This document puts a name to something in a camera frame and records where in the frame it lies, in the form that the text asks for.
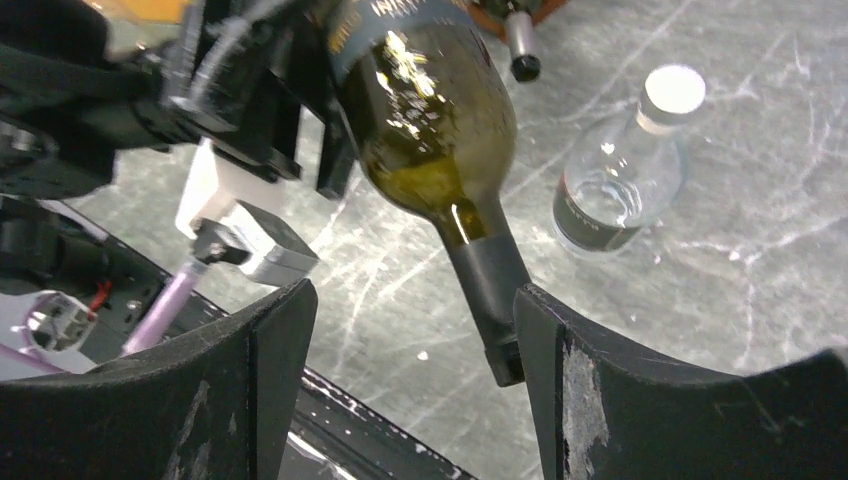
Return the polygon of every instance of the table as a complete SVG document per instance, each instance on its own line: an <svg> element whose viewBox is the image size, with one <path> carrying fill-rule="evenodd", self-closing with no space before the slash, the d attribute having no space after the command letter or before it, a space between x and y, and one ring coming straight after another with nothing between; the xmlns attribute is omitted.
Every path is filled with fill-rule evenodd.
<svg viewBox="0 0 848 480"><path fill-rule="evenodd" d="M848 343L844 2L571 0L538 33L545 70L529 86L488 42L520 128L503 203L535 282L634 340L722 371ZM670 62L694 66L709 89L685 192L626 254L576 260L549 212L569 145ZM341 202L311 192L320 132L304 120L307 178L281 191L276 212L322 259L308 364L483 479L541 478L526 390L495 386L435 232L358 170ZM114 186L72 203L173 271L188 245L172 224L190 150L128 152ZM267 292L223 268L200 290L228 310Z"/></svg>

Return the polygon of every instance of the black bottle tip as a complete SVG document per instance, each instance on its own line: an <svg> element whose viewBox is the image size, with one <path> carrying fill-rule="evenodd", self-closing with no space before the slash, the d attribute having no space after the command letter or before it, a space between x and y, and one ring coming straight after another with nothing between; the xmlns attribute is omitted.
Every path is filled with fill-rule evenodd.
<svg viewBox="0 0 848 480"><path fill-rule="evenodd" d="M512 59L510 70L519 83L532 82L542 73L542 62L534 55L521 55Z"/></svg>

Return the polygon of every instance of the green glass bottle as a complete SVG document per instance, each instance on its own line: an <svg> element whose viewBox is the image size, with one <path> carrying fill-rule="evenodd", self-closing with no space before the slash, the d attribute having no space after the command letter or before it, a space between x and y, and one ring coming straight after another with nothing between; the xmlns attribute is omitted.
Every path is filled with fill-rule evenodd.
<svg viewBox="0 0 848 480"><path fill-rule="evenodd" d="M327 19L363 171L436 227L498 384L521 382L512 303L530 280L499 197L515 114L465 3L342 0Z"/></svg>

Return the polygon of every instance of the wooden tray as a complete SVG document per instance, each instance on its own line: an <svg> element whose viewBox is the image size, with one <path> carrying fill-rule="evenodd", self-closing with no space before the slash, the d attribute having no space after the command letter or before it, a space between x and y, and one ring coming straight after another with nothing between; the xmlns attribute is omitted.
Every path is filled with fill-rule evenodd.
<svg viewBox="0 0 848 480"><path fill-rule="evenodd" d="M542 7L535 15L533 15L533 24L538 25L548 15L554 13L559 7L566 3L568 3L568 0L548 0L544 2ZM469 6L468 11L471 12L471 18L474 19L474 22L480 28L494 34L500 38L501 41L506 41L506 32L504 31L503 25L493 21L478 5L472 3Z"/></svg>

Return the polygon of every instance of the bottle label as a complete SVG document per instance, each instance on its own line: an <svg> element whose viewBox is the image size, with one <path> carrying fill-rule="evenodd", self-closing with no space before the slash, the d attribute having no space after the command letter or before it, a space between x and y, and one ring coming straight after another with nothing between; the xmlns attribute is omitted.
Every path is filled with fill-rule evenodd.
<svg viewBox="0 0 848 480"><path fill-rule="evenodd" d="M616 227L601 223L580 209L565 188L564 177L554 196L554 222L562 236L588 252L612 252L623 247L639 227Z"/></svg>
<svg viewBox="0 0 848 480"><path fill-rule="evenodd" d="M428 24L475 28L468 0L342 0L324 29L336 81L344 81L353 64L388 32Z"/></svg>

